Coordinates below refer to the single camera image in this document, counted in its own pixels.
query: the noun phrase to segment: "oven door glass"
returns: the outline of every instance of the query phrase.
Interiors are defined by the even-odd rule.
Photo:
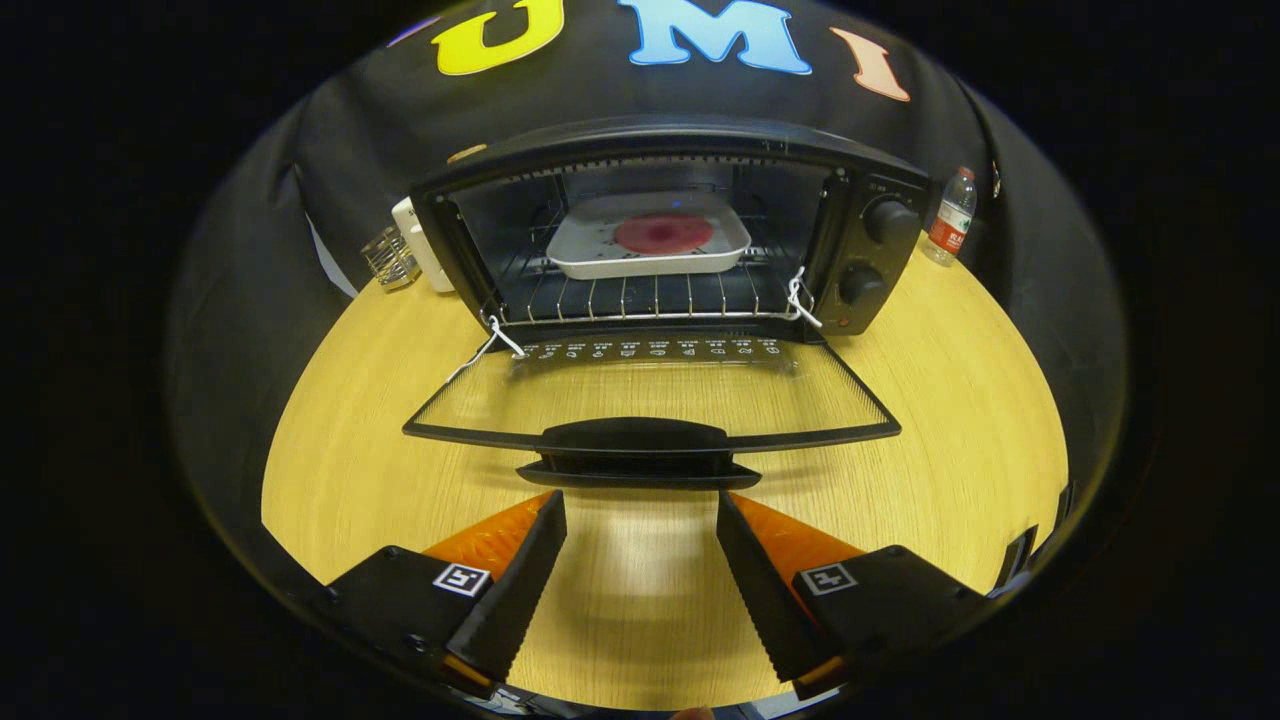
[[[609,420],[617,428],[618,418],[646,418],[718,428],[723,434],[713,433],[705,442],[722,447],[704,450],[751,452],[838,445],[901,430],[826,343],[636,332],[530,343],[524,346],[525,357],[500,342],[494,347],[436,391],[404,424],[404,432],[539,450],[552,428]],[[562,446],[564,436],[556,437]],[[562,450],[608,451],[598,446],[609,442],[608,437],[588,433],[582,447]]]

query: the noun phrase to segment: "oven door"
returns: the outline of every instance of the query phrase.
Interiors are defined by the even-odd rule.
[[[411,436],[531,450],[558,487],[736,488],[763,452],[888,437],[901,425],[826,345],[632,331],[492,350],[404,424]]]

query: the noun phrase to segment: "blue letter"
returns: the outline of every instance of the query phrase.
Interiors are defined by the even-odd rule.
[[[737,59],[753,68],[806,76],[813,72],[800,59],[787,32],[791,13],[763,3],[733,0],[716,17],[689,0],[618,0],[636,12],[640,23],[640,49],[631,54],[637,65],[666,65],[687,61],[692,53],[676,45],[676,31],[713,63],[728,56],[737,37],[746,49]]]

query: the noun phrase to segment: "wire basket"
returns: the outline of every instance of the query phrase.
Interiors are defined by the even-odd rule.
[[[399,228],[394,225],[369,241],[369,245],[365,245],[360,254],[369,263],[369,269],[374,272],[378,284],[388,292],[410,284],[422,273]]]

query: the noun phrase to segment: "black knob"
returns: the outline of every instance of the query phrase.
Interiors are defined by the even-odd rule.
[[[876,268],[865,263],[855,263],[840,278],[840,300],[845,305],[852,305],[859,299],[882,297],[888,295],[888,283],[881,277]]]
[[[920,234],[920,215],[897,200],[877,202],[863,218],[867,234],[879,245],[915,245]]]

